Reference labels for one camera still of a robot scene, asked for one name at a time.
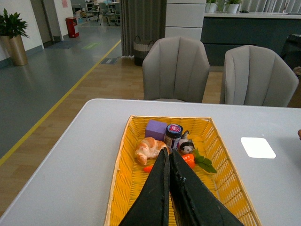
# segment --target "wooden floor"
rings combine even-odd
[[[204,103],[219,103],[221,72],[210,72]],[[99,64],[0,166],[0,216],[41,164],[82,106],[93,98],[143,99],[142,68],[130,58]]]

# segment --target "gray chair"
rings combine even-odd
[[[143,61],[144,99],[200,103],[209,67],[201,41],[159,39]]]
[[[115,18],[115,13],[112,13],[108,7],[106,6],[106,4],[104,2],[99,2],[98,3],[98,16],[97,16],[97,21],[99,20],[99,16],[102,16],[102,18],[100,19],[100,25],[102,25],[102,21],[103,21],[103,17],[105,17],[107,19],[107,24],[108,26],[110,26],[111,23],[111,18]]]
[[[274,51],[245,45],[228,50],[221,104],[287,107],[298,78]]]

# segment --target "red fire extinguisher box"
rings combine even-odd
[[[76,17],[66,18],[68,34],[70,38],[76,38],[79,36],[79,29],[77,27]]]

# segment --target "storage basket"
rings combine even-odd
[[[217,173],[207,173],[198,165],[193,168],[193,171],[215,197],[245,226],[261,226],[254,207],[211,118],[147,116],[131,116],[126,124],[113,173],[104,225],[119,225],[140,194],[148,177],[148,174],[143,171],[144,166],[135,159],[135,148],[144,139],[145,128],[151,119],[167,124],[178,124],[183,127],[183,131],[189,130],[188,139],[193,140],[194,146],[198,148],[201,155],[212,161]],[[148,159],[147,166],[153,165],[154,162],[155,159]],[[169,225],[176,225],[171,201],[169,202]]]
[[[137,35],[134,40],[134,62],[137,66],[142,66],[143,60],[154,45],[153,40],[141,40]]]

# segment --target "yellow floor line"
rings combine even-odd
[[[43,121],[76,89],[76,87],[99,65],[119,44],[119,40],[1,159],[0,166],[42,124]]]

